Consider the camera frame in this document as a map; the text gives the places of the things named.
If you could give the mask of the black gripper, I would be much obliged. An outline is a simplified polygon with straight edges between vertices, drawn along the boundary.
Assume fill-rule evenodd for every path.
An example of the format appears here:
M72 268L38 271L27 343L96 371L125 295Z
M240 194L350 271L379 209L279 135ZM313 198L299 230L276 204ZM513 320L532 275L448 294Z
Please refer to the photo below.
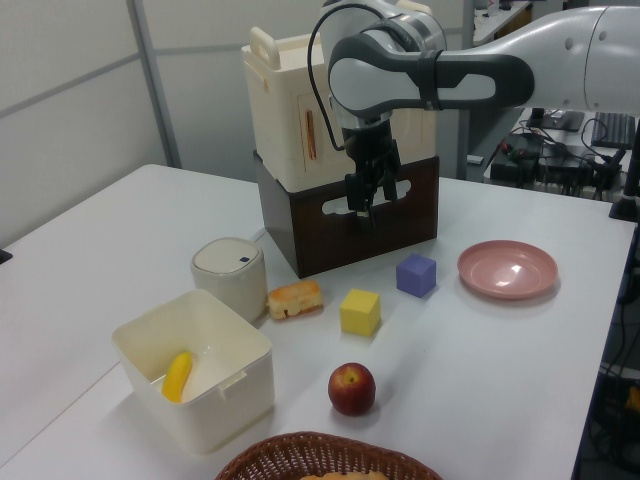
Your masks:
M401 163L397 143L392 135L391 122L383 120L358 129L342 128L341 132L345 152L355 164L355 173L345 176L347 206L356 214L364 231L373 231L373 194L363 173L368 168L378 171L383 176L381 186L384 198L388 201L398 199L396 175Z

